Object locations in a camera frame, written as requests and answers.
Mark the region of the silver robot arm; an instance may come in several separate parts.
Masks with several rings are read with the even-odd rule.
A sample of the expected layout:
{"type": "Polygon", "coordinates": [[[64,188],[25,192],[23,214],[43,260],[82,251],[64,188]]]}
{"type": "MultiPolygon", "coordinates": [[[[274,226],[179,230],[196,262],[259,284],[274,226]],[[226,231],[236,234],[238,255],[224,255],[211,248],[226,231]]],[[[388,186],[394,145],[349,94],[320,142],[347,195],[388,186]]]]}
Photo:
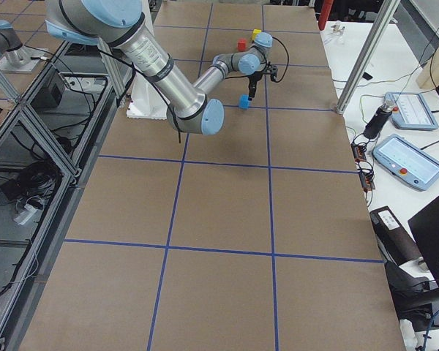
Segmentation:
{"type": "Polygon", "coordinates": [[[23,43],[16,34],[11,23],[0,20],[0,58],[7,52],[13,52],[23,47],[23,43]]]}
{"type": "Polygon", "coordinates": [[[268,56],[274,38],[259,33],[248,50],[220,54],[194,82],[188,81],[173,58],[146,27],[140,1],[47,1],[48,33],[68,42],[97,45],[103,40],[121,50],[142,76],[168,101],[167,119],[178,133],[215,135],[224,121],[224,107],[209,98],[232,72],[249,78],[249,97],[262,75],[273,71],[268,56]]]}

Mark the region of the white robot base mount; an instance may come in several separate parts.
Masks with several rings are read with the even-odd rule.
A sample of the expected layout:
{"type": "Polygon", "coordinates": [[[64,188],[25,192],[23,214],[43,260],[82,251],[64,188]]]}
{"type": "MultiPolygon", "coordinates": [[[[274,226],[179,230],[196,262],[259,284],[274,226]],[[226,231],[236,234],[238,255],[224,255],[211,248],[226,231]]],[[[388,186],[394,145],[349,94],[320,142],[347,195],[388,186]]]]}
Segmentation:
{"type": "Polygon", "coordinates": [[[158,92],[139,73],[136,73],[127,108],[128,118],[167,119],[167,105],[158,92]]]}

